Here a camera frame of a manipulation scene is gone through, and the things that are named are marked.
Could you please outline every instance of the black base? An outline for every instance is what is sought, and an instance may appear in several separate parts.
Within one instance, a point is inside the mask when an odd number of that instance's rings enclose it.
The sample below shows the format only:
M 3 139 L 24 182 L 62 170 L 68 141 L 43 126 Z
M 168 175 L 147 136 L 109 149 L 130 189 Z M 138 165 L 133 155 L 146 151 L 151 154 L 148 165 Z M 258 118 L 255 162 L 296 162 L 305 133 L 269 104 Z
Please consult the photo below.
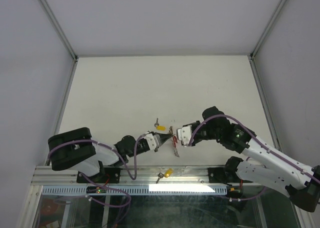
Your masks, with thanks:
M 94 182 L 95 183 L 106 183 L 107 180 L 109 179 L 109 184 L 119 184 L 120 182 L 120 171 L 122 169 L 119 168 L 119 167 L 104 167 L 104 173 L 105 175 L 102 176 L 102 177 L 96 177 L 94 179 Z M 80 173 L 78 173 L 78 176 L 76 178 L 76 182 L 79 183 L 79 184 L 87 184 L 88 181 L 82 177 L 82 176 L 79 176 Z

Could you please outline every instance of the black bracket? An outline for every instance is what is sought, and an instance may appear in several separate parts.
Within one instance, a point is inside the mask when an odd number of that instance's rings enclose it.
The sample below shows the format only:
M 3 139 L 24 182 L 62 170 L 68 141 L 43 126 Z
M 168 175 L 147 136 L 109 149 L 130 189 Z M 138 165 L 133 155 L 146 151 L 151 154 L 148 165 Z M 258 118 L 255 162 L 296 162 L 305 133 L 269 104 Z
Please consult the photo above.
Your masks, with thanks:
M 120 182 L 120 172 L 121 172 L 121 168 L 119 167 L 104 167 L 104 174 L 103 176 L 99 177 L 99 179 L 94 179 L 95 183 L 106 183 L 107 180 L 108 184 L 119 184 Z M 78 172 L 77 178 L 76 178 L 76 182 L 79 184 L 86 184 L 88 183 L 88 181 L 79 175 L 80 173 Z
M 209 183 L 223 183 L 231 186 L 230 183 L 240 183 L 241 179 L 236 175 L 230 175 L 225 172 L 224 167 L 209 167 L 208 168 Z

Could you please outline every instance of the yellow tag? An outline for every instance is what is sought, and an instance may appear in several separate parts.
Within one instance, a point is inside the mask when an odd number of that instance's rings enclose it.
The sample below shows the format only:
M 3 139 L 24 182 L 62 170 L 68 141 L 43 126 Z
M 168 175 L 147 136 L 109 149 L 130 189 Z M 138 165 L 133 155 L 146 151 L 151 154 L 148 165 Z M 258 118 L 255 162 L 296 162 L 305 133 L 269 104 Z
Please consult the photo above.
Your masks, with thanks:
M 156 129 L 157 129 L 158 131 L 165 131 L 165 130 L 166 130 L 166 128 L 165 128 L 164 126 L 162 126 L 162 125 L 158 125 L 158 126 L 156 127 Z
M 174 170 L 173 169 L 168 169 L 165 173 L 164 173 L 164 177 L 165 178 L 168 178 L 172 173 L 174 172 Z

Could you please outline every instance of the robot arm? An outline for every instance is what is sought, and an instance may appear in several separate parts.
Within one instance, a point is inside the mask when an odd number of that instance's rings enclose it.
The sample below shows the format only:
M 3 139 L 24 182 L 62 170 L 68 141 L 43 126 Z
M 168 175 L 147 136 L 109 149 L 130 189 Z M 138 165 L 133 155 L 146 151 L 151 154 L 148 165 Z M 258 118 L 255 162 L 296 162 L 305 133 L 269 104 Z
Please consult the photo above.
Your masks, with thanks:
M 314 212 L 320 198 L 320 166 L 302 164 L 274 147 L 240 123 L 230 123 L 215 106 L 202 113 L 205 123 L 196 121 L 177 129 L 177 138 L 184 146 L 195 146 L 203 140 L 216 140 L 226 149 L 251 157 L 265 167 L 253 165 L 232 156 L 224 166 L 227 174 L 242 180 L 272 188 L 301 209 Z M 54 171 L 77 170 L 90 179 L 104 176 L 104 166 L 118 167 L 128 162 L 128 157 L 157 150 L 172 134 L 147 132 L 136 142 L 127 135 L 116 144 L 98 145 L 86 127 L 57 134 L 48 140 L 49 155 Z
M 139 139 L 136 154 L 157 150 L 172 136 L 148 131 Z M 101 147 L 99 142 L 92 139 L 89 128 L 83 127 L 52 136 L 48 145 L 52 170 L 76 170 L 96 179 L 105 175 L 104 166 L 119 167 L 123 161 L 128 163 L 128 157 L 134 156 L 136 139 L 126 135 L 116 144 Z
M 216 115 L 224 114 L 215 106 L 202 113 L 205 120 Z M 320 166 L 312 168 L 288 157 L 268 145 L 253 131 L 230 123 L 226 117 L 209 120 L 200 129 L 199 125 L 200 122 L 196 121 L 177 129 L 177 137 L 182 145 L 195 146 L 202 140 L 216 140 L 228 150 L 251 157 L 264 167 L 233 156 L 227 161 L 225 172 L 276 190 L 305 211 L 315 211 L 320 198 L 320 184 L 315 181 L 320 179 Z

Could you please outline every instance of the glass panel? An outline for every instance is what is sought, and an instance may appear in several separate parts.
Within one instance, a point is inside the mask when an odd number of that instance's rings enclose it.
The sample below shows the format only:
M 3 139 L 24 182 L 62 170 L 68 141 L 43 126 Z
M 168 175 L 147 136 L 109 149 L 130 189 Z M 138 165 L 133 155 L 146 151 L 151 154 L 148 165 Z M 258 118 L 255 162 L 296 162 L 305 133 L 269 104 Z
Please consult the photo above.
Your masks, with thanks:
M 291 201 L 283 194 L 269 189 L 261 197 L 261 202 L 268 227 L 300 227 Z
M 125 196 L 94 196 L 112 205 Z M 43 195 L 36 228 L 260 228 L 255 200 L 214 195 L 133 195 L 130 208 L 108 208 L 85 197 Z

